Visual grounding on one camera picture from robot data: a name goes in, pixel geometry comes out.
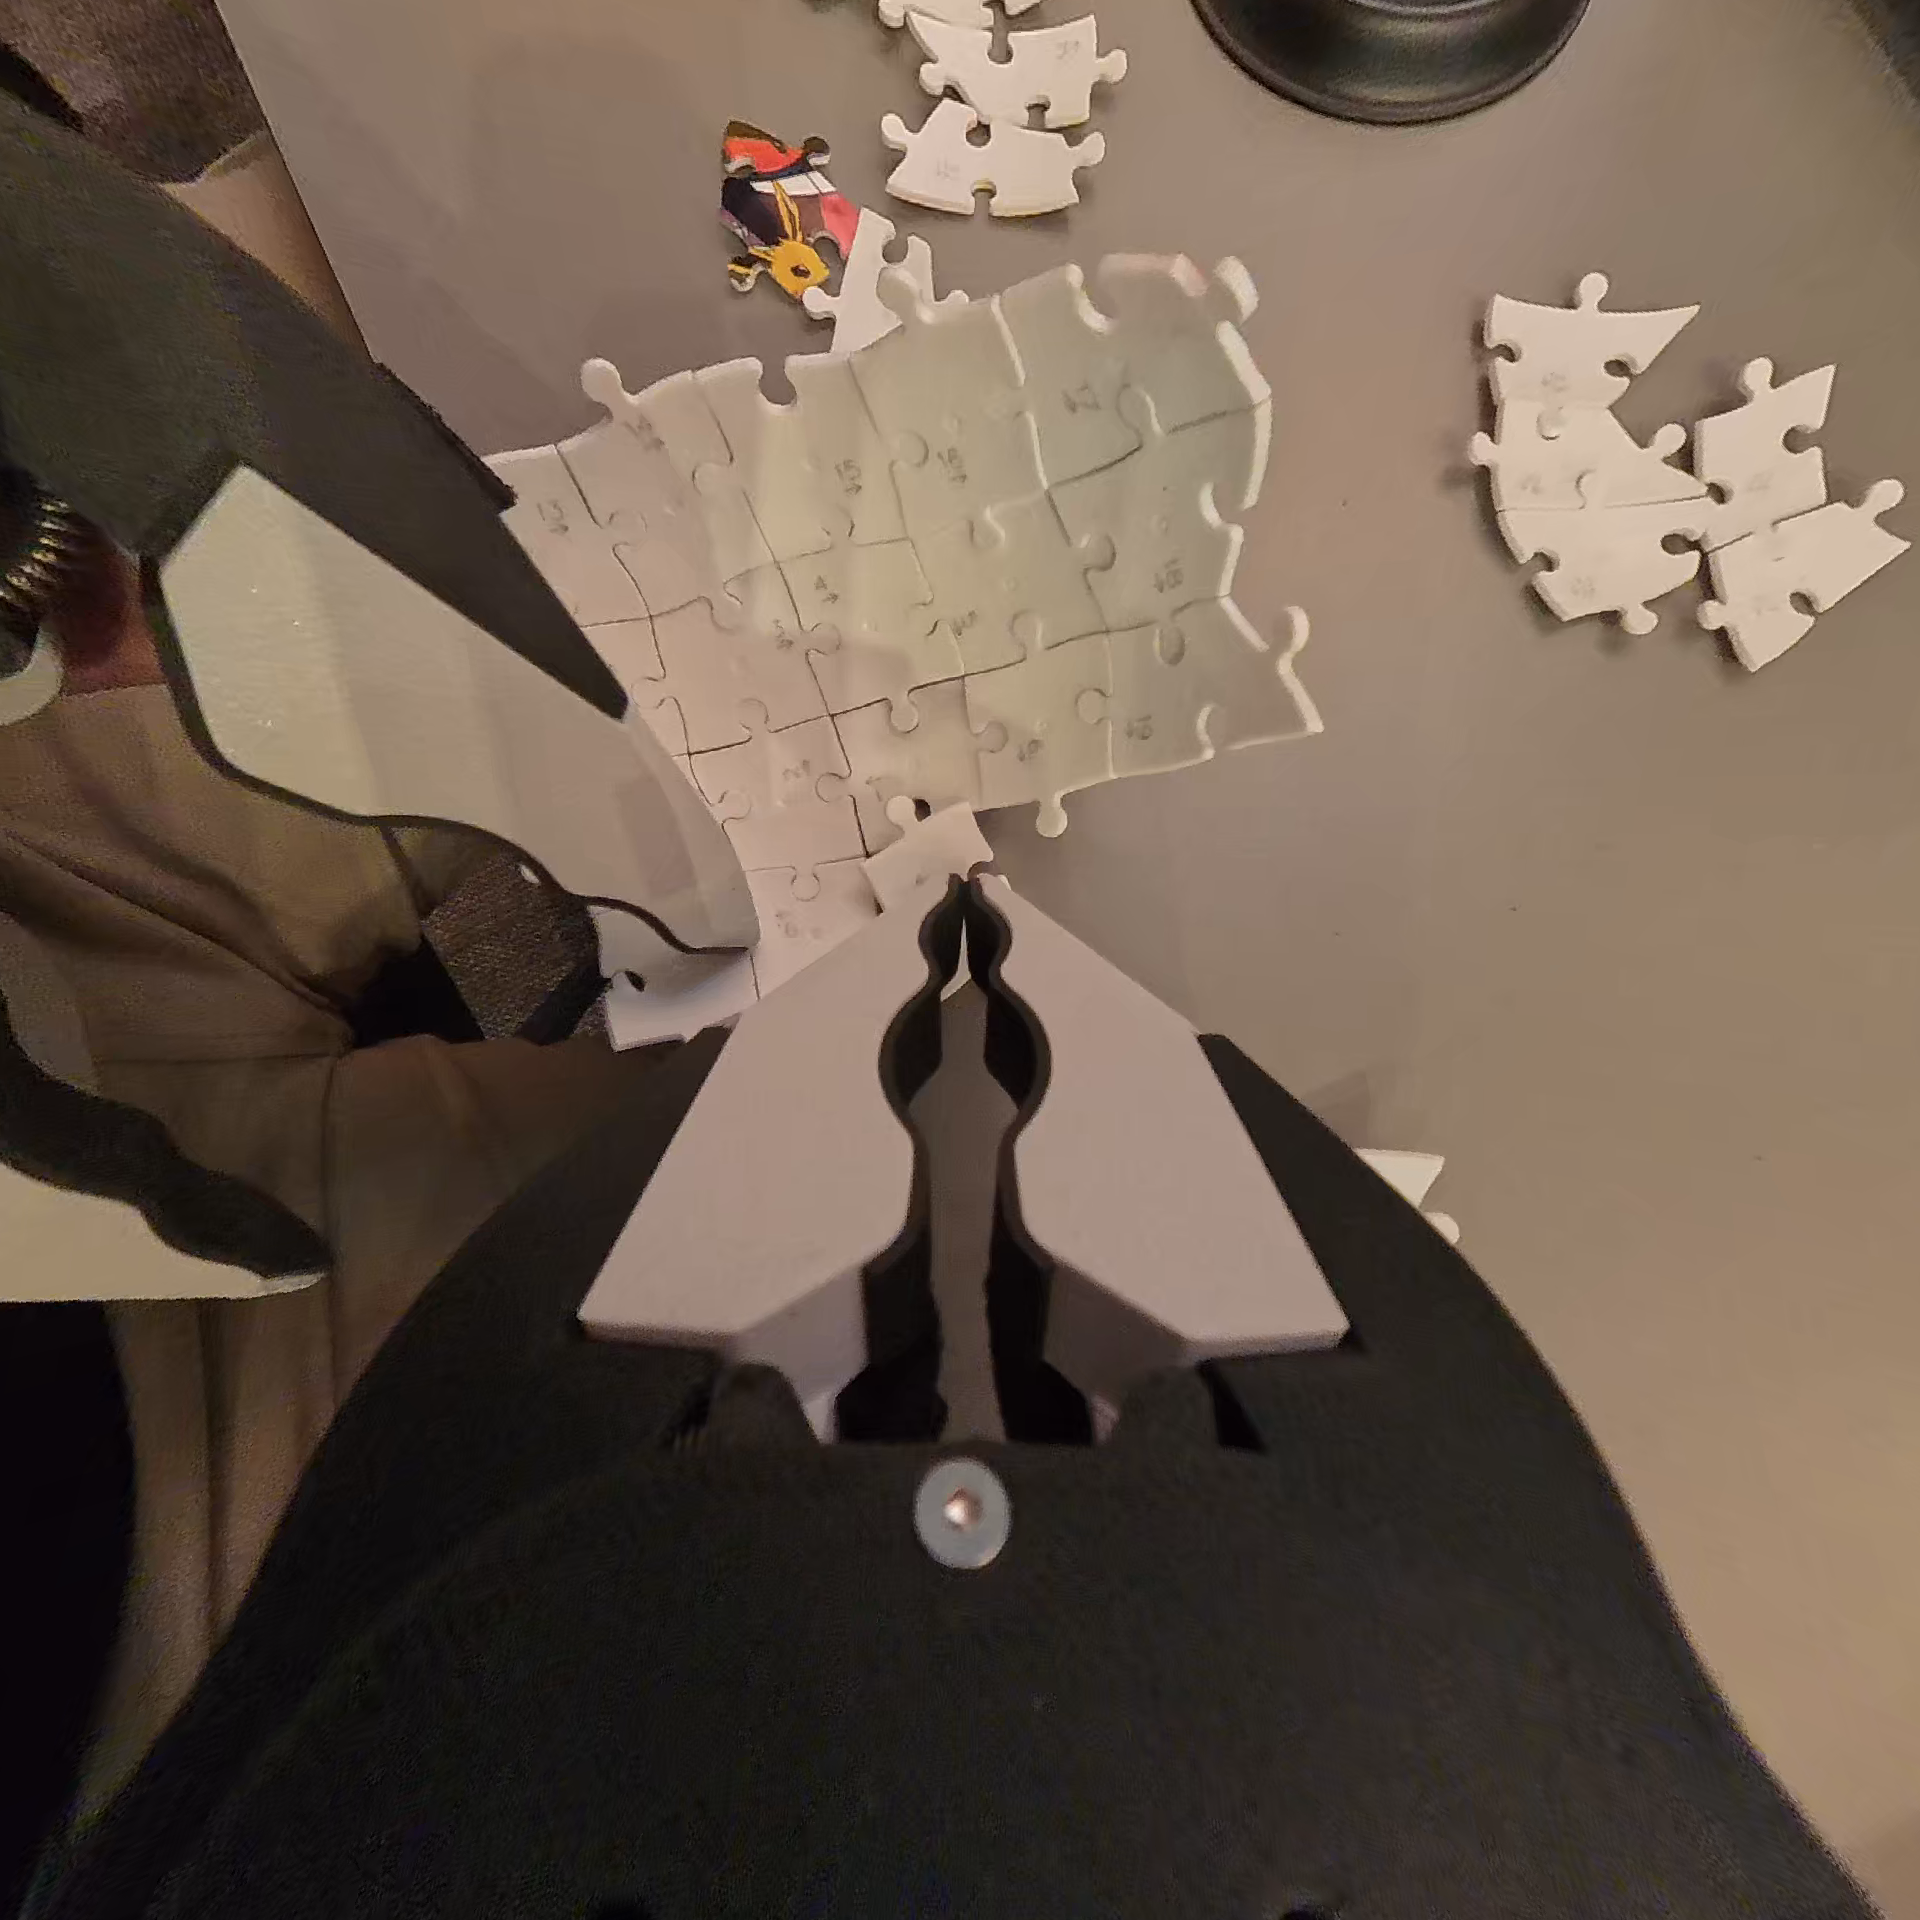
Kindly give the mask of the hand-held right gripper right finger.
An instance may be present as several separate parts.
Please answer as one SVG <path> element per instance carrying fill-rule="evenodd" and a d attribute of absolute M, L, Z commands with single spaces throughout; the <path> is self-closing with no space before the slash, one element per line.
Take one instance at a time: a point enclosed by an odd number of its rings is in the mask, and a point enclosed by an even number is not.
<path fill-rule="evenodd" d="M 986 1325 L 1005 1433 L 1095 1444 L 1139 1379 L 1349 1335 L 1197 1025 L 971 876 L 995 1148 Z"/>

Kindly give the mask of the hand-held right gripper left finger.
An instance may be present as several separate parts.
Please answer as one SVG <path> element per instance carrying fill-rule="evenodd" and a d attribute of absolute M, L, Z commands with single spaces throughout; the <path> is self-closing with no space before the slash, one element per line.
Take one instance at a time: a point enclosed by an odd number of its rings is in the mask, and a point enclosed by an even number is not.
<path fill-rule="evenodd" d="M 941 1070 L 964 880 L 924 880 L 724 1035 L 579 1325 L 778 1371 L 819 1439 L 938 1439 L 912 1097 Z"/>

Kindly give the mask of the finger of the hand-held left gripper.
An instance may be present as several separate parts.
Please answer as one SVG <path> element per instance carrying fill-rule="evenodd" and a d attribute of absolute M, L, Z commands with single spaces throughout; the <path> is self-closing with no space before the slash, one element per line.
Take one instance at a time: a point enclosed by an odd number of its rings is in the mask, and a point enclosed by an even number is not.
<path fill-rule="evenodd" d="M 8 1303 L 249 1299 L 329 1274 L 323 1234 L 236 1172 L 197 1165 L 144 1107 L 60 1073 L 0 1010 L 0 1281 Z"/>
<path fill-rule="evenodd" d="M 471 828 L 679 951 L 758 940 L 730 833 L 620 681 L 574 693 L 260 471 L 222 473 L 150 617 L 194 743 L 236 781 Z"/>

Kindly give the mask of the white partly built puzzle ball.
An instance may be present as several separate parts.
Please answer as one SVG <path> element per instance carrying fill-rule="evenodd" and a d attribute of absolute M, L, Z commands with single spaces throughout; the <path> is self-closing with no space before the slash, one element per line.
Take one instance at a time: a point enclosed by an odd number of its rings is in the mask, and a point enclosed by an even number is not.
<path fill-rule="evenodd" d="M 758 939 L 620 967 L 609 1045 L 739 1016 L 875 911 L 896 848 L 957 817 L 1066 833 L 1092 785 L 1324 734 L 1294 660 L 1233 605 L 1270 459 L 1242 263 L 1107 253 L 986 301 L 902 265 L 849 355 L 648 387 L 595 358 L 600 418 L 500 447 L 504 526 L 724 828 Z"/>

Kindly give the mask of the colourful printed puzzle piece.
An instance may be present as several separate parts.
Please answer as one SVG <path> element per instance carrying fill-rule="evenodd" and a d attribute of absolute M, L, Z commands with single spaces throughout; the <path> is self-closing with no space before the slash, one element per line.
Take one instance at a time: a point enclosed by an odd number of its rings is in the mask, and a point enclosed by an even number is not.
<path fill-rule="evenodd" d="M 722 141 L 722 224 L 732 232 L 730 281 L 752 290 L 765 275 L 803 301 L 846 265 L 859 207 L 830 177 L 830 141 L 800 143 L 732 119 Z"/>

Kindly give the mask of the grey woven fabric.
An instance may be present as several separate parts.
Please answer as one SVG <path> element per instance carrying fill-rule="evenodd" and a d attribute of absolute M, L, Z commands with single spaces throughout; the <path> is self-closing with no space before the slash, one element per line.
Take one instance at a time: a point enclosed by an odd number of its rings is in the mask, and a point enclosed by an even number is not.
<path fill-rule="evenodd" d="M 544 1045 L 600 1035 L 600 993 L 588 911 L 523 876 L 515 857 L 491 857 L 426 911 L 411 951 L 388 951 L 350 993 L 350 1039 Z"/>

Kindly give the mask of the black round base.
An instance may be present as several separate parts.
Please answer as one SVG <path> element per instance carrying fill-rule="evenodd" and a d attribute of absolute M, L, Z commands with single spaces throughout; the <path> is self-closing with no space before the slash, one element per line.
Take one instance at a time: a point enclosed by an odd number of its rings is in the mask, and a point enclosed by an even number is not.
<path fill-rule="evenodd" d="M 1212 43 L 1266 92 L 1334 122 L 1431 125 L 1546 73 L 1583 0 L 1197 0 Z"/>

